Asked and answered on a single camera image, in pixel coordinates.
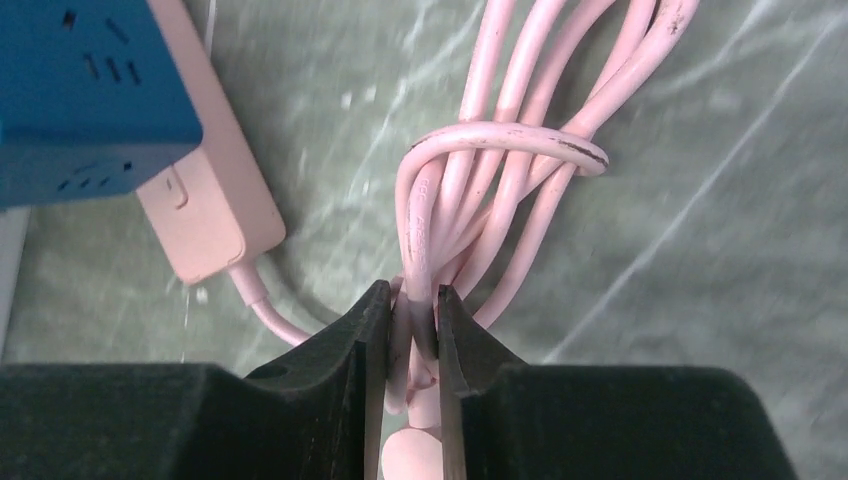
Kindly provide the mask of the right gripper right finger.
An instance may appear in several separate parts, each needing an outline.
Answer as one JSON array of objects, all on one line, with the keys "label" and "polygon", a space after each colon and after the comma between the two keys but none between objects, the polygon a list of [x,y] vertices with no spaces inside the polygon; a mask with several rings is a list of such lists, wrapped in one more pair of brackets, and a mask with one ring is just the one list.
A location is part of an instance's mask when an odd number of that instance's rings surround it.
[{"label": "right gripper right finger", "polygon": [[438,293],[448,479],[793,479],[754,390],[700,366],[531,365]]}]

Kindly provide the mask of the pink power strip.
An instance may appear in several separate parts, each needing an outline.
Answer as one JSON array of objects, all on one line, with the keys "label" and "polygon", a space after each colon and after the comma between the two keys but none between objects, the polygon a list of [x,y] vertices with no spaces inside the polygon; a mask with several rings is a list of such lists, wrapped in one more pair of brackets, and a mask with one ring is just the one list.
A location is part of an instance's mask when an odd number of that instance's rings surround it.
[{"label": "pink power strip", "polygon": [[200,144],[137,195],[177,277],[227,272],[247,304],[266,296],[257,258],[286,230],[241,127],[181,1],[150,2],[202,126]]}]

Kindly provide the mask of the blue cube socket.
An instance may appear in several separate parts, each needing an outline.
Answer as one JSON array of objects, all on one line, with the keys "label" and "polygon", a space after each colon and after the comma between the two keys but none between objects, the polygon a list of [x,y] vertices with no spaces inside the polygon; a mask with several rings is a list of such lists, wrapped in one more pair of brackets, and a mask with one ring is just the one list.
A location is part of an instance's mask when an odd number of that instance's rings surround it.
[{"label": "blue cube socket", "polygon": [[129,193],[202,140],[150,1],[1,5],[1,205]]}]

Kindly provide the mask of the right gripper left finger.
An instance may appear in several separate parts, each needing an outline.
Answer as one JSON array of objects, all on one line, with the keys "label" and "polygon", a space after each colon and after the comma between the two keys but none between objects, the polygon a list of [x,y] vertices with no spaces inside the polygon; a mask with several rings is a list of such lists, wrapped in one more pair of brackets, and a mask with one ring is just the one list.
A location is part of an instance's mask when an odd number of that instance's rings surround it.
[{"label": "right gripper left finger", "polygon": [[391,289],[245,377],[209,363],[1,370],[5,479],[374,479]]}]

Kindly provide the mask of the white power strip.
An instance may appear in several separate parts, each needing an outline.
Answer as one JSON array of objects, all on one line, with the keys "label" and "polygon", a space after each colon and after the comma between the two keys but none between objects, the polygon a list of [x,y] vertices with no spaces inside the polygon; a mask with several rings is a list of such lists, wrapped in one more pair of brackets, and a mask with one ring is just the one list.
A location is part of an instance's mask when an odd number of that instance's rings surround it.
[{"label": "white power strip", "polygon": [[1,211],[1,355],[4,355],[10,315],[31,209]]}]

